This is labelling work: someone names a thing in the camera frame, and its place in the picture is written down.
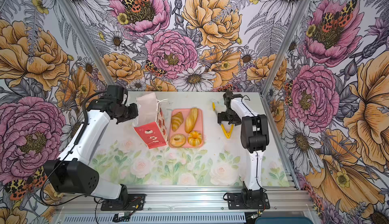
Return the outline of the yellow steel tongs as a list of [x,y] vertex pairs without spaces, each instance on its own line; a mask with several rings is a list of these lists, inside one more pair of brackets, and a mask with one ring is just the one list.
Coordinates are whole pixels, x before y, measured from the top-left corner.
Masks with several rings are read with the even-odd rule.
[[[216,114],[216,116],[218,116],[218,111],[216,110],[216,105],[215,105],[214,102],[212,103],[212,109],[213,109],[214,113]],[[232,135],[232,132],[233,132],[233,129],[234,129],[234,125],[231,126],[230,131],[227,131],[227,130],[226,130],[226,128],[225,128],[225,126],[223,125],[223,123],[220,123],[219,125],[220,125],[220,127],[221,127],[221,129],[222,129],[222,131],[223,131],[224,136],[225,136],[227,139],[230,139],[230,138],[231,138],[231,135]]]

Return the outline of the white red paper gift bag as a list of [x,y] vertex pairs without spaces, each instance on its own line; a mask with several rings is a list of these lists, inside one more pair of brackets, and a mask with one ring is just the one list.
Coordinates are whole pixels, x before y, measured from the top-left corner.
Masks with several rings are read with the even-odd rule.
[[136,98],[138,117],[134,129],[149,149],[166,146],[168,142],[168,132],[160,102],[154,92]]

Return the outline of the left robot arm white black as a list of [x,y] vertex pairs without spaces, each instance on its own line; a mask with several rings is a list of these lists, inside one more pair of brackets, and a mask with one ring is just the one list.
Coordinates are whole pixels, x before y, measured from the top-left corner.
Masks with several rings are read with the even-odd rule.
[[135,119],[138,108],[127,104],[128,92],[119,85],[109,85],[82,102],[84,121],[69,145],[55,160],[44,164],[44,171],[54,190],[103,199],[109,208],[125,210],[130,197],[127,187],[104,180],[89,166],[102,136],[113,119],[122,123]]

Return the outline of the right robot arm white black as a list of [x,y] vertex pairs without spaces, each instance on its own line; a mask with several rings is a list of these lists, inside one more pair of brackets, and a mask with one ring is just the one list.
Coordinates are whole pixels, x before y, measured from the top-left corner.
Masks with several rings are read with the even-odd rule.
[[251,109],[241,94],[226,91],[223,95],[226,110],[217,113],[219,125],[223,122],[240,126],[240,140],[247,151],[247,169],[240,193],[226,193],[223,197],[230,210],[270,208],[266,189],[262,186],[261,170],[264,151],[270,142],[267,117]]

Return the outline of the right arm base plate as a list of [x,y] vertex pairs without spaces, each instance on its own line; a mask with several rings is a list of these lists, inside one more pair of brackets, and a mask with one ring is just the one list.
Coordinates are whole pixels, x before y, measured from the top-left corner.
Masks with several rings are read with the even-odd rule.
[[223,196],[230,210],[266,210],[270,209],[270,202],[266,193],[249,195],[227,192]]

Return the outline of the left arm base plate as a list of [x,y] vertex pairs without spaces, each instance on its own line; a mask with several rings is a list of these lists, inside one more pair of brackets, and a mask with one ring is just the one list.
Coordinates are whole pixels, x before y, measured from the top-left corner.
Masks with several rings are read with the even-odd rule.
[[137,211],[143,210],[146,194],[126,194],[123,199],[104,200],[101,211]]

